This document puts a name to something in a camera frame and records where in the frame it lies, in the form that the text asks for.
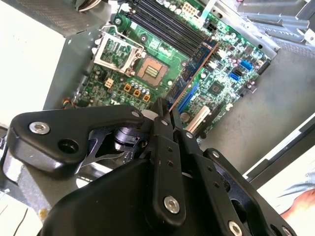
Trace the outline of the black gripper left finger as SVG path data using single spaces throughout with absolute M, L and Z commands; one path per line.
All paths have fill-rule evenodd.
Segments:
M 7 157 L 40 174 L 49 192 L 61 194 L 62 199 L 75 190 L 69 186 L 62 190 L 53 182 L 65 183 L 81 167 L 127 152 L 133 156 L 129 162 L 149 161 L 148 224 L 181 226 L 186 203 L 180 148 L 173 140 L 167 101 L 159 98 L 151 112 L 155 118 L 130 105 L 115 105 L 20 114 L 8 130 Z

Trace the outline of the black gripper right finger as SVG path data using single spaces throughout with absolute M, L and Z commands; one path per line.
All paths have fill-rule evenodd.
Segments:
M 177 108 L 171 110 L 174 134 L 183 152 L 183 170 L 198 187 L 193 204 L 212 236 L 294 236 L 291 226 L 216 149 L 202 151 L 183 129 Z

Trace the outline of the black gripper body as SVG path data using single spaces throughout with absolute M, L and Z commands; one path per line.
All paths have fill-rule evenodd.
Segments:
M 153 228 L 145 212 L 149 161 L 133 160 L 64 196 L 50 211 L 42 236 L 215 236 L 217 230 L 183 177 L 186 220 L 175 231 Z

